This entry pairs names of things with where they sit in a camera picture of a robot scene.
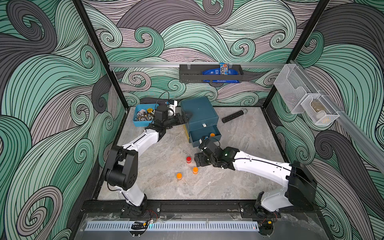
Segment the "teal drawer cabinet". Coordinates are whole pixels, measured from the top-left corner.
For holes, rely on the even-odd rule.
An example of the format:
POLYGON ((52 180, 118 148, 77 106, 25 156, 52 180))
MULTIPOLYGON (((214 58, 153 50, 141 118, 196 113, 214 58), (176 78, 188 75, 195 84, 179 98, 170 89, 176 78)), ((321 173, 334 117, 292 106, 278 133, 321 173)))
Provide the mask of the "teal drawer cabinet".
POLYGON ((193 113, 192 118, 188 118, 185 129, 189 143, 193 148, 200 145, 200 139, 204 136, 220 141, 222 135, 218 129, 219 116, 207 97, 200 97, 181 101, 181 112, 193 113))

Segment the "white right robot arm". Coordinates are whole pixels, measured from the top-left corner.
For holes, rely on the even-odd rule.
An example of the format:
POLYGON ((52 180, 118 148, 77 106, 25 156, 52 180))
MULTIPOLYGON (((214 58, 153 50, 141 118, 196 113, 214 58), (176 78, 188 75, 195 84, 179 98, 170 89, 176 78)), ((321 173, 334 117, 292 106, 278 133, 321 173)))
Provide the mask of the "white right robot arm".
POLYGON ((199 140, 200 153, 195 154, 198 167, 213 166, 251 173, 273 181, 280 187, 258 195, 257 211, 276 212, 287 207, 312 209, 315 206, 317 182, 306 166, 289 164, 252 156, 237 148, 222 149, 211 138, 199 140))

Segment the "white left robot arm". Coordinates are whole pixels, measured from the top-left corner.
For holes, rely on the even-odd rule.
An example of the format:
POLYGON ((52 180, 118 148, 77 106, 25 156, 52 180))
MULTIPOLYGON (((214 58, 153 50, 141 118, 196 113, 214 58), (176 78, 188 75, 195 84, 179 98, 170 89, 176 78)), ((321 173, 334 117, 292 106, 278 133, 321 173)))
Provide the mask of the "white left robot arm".
POLYGON ((123 146, 112 146, 104 165, 102 177, 107 184, 118 188, 126 202, 134 207, 143 206, 146 195, 136 184, 139 157, 159 142, 167 130, 189 122, 191 112, 177 113, 176 105, 160 105, 143 133, 123 146))

